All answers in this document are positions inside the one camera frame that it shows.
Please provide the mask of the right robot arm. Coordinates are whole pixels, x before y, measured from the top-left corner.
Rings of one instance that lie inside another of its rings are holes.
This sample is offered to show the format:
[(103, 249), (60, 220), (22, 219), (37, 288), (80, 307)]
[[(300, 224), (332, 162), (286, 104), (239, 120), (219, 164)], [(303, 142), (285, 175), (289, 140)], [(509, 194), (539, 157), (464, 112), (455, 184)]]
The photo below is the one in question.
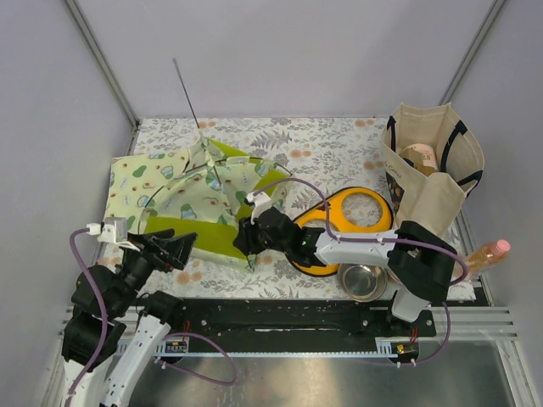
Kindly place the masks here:
[(388, 329), (406, 335), (429, 304), (445, 302), (455, 265), (464, 267), (456, 250), (415, 221), (405, 220), (397, 230), (340, 234), (321, 227), (299, 226), (270, 208), (239, 221), (233, 246), (245, 255), (267, 249), (285, 254), (297, 265), (370, 265), (391, 273), (400, 282)]

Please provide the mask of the green avocado pet tent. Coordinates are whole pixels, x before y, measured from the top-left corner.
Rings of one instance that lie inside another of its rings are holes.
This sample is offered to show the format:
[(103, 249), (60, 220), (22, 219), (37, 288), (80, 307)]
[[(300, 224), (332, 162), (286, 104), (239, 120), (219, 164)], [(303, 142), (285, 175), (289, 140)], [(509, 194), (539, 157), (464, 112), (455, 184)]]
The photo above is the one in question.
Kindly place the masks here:
[(252, 272), (256, 256), (242, 254), (233, 246), (238, 221), (251, 215), (245, 197), (292, 173), (277, 162), (217, 142), (202, 129), (198, 132), (197, 142), (184, 150), (188, 155), (184, 167), (168, 170), (158, 190), (141, 202), (133, 222), (135, 232), (196, 232), (194, 256)]

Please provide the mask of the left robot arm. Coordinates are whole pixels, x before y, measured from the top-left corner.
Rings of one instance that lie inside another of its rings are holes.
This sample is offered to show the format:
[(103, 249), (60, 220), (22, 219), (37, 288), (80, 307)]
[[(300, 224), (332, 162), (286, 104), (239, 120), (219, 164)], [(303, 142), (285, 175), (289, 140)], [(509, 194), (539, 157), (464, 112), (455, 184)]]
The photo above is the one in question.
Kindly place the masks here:
[(149, 234), (128, 234), (117, 271), (103, 265), (85, 265), (76, 237), (70, 249), (81, 268), (72, 294), (72, 316), (64, 328), (64, 406), (125, 406), (145, 365), (165, 335), (178, 333), (184, 324), (182, 301), (157, 291), (143, 300), (137, 328), (119, 364), (111, 362), (126, 329), (121, 318), (136, 303), (137, 295), (154, 271), (184, 268), (197, 240), (196, 233), (175, 236), (172, 229)]

